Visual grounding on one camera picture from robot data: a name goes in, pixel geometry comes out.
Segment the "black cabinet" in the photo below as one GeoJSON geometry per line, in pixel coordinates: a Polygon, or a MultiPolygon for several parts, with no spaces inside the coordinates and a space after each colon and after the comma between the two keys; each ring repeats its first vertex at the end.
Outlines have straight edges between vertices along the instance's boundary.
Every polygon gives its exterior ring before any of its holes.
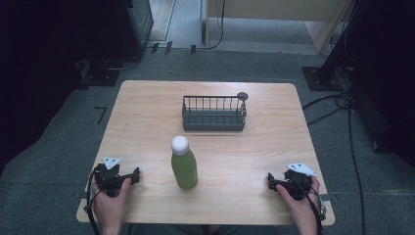
{"type": "Polygon", "coordinates": [[[140,59],[154,24],[149,0],[115,0],[125,60],[140,59]]]}

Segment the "black floor base plate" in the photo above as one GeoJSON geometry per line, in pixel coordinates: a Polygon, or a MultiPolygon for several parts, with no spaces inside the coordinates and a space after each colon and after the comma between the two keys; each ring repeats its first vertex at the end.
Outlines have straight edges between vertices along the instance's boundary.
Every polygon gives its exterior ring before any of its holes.
{"type": "Polygon", "coordinates": [[[119,76],[119,70],[109,70],[105,66],[90,63],[87,60],[76,63],[75,67],[81,75],[79,84],[81,88],[89,86],[115,86],[119,76]]]}

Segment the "light wooden partition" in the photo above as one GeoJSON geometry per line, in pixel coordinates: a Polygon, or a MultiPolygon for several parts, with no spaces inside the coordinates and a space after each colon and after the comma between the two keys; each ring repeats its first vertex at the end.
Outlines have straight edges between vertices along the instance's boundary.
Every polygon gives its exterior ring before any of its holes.
{"type": "Polygon", "coordinates": [[[205,46],[210,46],[211,18],[256,19],[304,22],[315,51],[328,44],[335,27],[355,0],[203,0],[205,46]]]}

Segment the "green bottle with white cap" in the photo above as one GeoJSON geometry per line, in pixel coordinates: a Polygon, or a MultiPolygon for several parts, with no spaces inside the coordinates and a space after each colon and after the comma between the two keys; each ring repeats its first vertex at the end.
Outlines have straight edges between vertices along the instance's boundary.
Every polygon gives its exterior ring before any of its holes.
{"type": "Polygon", "coordinates": [[[176,136],[171,143],[171,167],[178,186],[192,189],[198,183],[197,161],[190,150],[189,141],[184,136],[176,136]]]}

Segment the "person's right hand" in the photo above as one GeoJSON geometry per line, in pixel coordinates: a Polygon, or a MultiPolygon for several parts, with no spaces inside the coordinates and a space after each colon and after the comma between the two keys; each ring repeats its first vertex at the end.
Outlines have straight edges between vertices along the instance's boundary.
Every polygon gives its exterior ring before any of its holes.
{"type": "Polygon", "coordinates": [[[299,230],[299,234],[302,227],[318,228],[313,207],[307,198],[304,198],[301,201],[296,201],[289,195],[288,191],[282,185],[277,185],[276,188],[280,196],[287,204],[291,217],[299,230]]]}

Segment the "person's left hand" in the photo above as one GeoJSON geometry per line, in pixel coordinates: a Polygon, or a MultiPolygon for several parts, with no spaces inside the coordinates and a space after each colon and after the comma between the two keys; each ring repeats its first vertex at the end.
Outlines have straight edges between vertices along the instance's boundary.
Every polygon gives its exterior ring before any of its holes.
{"type": "Polygon", "coordinates": [[[126,198],[131,179],[126,178],[124,180],[119,194],[114,198],[101,192],[99,187],[96,185],[95,179],[92,179],[92,182],[92,188],[95,193],[92,209],[102,225],[102,230],[105,227],[122,227],[126,198]]]}

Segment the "black stand with base plate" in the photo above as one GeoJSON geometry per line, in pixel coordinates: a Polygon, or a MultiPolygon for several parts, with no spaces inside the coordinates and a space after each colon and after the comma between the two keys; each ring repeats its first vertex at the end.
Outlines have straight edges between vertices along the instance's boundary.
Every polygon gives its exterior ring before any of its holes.
{"type": "Polygon", "coordinates": [[[347,27],[328,56],[326,62],[320,67],[302,67],[302,73],[311,91],[342,91],[340,80],[335,76],[339,62],[347,57],[346,44],[356,28],[356,24],[362,17],[362,11],[369,0],[356,0],[352,9],[347,27]]]}

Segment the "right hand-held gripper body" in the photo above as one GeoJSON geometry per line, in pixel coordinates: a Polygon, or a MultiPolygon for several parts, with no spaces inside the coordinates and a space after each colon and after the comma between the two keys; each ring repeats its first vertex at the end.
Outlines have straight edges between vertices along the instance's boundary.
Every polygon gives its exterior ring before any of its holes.
{"type": "Polygon", "coordinates": [[[311,177],[317,173],[304,163],[288,164],[284,180],[279,180],[294,200],[302,200],[311,188],[311,177]]]}

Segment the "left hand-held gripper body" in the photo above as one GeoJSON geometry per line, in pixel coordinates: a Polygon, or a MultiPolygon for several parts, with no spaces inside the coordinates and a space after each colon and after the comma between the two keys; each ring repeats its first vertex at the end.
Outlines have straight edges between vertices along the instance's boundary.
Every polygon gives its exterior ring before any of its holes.
{"type": "Polygon", "coordinates": [[[118,174],[120,159],[103,157],[102,161],[101,164],[98,164],[98,169],[95,172],[96,184],[100,190],[105,191],[108,196],[114,198],[119,194],[124,180],[131,178],[131,175],[118,174]]]}

